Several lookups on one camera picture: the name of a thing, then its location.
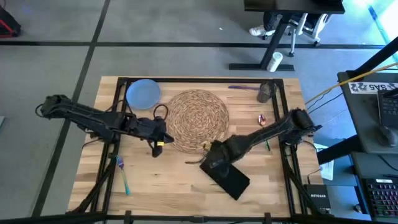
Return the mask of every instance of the round rattan placemat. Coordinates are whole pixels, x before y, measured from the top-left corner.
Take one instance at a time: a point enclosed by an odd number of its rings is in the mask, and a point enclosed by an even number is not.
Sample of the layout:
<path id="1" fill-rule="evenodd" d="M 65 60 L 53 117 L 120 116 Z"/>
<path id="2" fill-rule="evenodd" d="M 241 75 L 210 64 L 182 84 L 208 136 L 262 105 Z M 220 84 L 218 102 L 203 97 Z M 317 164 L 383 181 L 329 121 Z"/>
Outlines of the round rattan placemat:
<path id="1" fill-rule="evenodd" d="M 225 104 L 205 90 L 187 90 L 167 103 L 170 113 L 167 131 L 174 137 L 176 150 L 203 154 L 203 146 L 222 141 L 228 132 L 229 118 Z"/>

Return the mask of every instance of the desk leg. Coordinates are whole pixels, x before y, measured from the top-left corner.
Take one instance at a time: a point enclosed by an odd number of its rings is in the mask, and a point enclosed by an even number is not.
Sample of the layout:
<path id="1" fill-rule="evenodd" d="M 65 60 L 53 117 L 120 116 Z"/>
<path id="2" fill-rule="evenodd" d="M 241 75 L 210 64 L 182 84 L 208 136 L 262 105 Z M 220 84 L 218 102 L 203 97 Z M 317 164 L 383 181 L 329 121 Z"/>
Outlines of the desk leg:
<path id="1" fill-rule="evenodd" d="M 229 65 L 230 70 L 267 70 L 267 65 L 272 58 L 272 54 L 275 52 L 275 49 L 278 47 L 279 41 L 282 38 L 287 25 L 289 24 L 289 20 L 292 17 L 291 14 L 284 14 L 282 19 L 280 20 L 274 36 L 272 36 L 271 42 L 269 43 L 269 47 L 267 48 L 266 53 L 264 54 L 260 64 L 250 64 L 250 63 L 231 63 Z M 294 71 L 293 65 L 279 65 L 276 69 L 277 71 Z"/>
<path id="2" fill-rule="evenodd" d="M 344 141 L 330 146 L 317 153 L 319 164 L 325 164 L 334 159 L 351 154 L 351 152 L 362 152 L 361 142 L 358 135 L 354 135 Z"/>

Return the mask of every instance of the blue bowl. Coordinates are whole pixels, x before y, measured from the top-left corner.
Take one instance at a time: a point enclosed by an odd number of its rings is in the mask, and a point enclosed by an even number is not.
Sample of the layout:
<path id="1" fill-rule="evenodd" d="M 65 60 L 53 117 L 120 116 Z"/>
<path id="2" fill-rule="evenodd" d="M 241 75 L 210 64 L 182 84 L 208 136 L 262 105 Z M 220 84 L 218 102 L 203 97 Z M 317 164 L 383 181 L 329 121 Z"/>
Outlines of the blue bowl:
<path id="1" fill-rule="evenodd" d="M 160 100 L 160 87 L 150 79 L 134 82 L 127 89 L 126 99 L 131 108 L 147 110 Z"/>

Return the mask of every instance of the person's foot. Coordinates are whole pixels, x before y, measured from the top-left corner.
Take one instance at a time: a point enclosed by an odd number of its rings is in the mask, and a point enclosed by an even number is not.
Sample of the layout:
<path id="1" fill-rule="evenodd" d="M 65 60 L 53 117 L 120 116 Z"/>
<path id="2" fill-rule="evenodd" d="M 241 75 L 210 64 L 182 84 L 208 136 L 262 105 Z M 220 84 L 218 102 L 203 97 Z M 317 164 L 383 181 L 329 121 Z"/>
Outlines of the person's foot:
<path id="1" fill-rule="evenodd" d="M 263 25 L 249 29 L 249 33 L 255 37 L 260 37 L 264 35 L 270 36 L 274 34 L 274 32 L 275 32 L 274 30 L 266 31 Z"/>

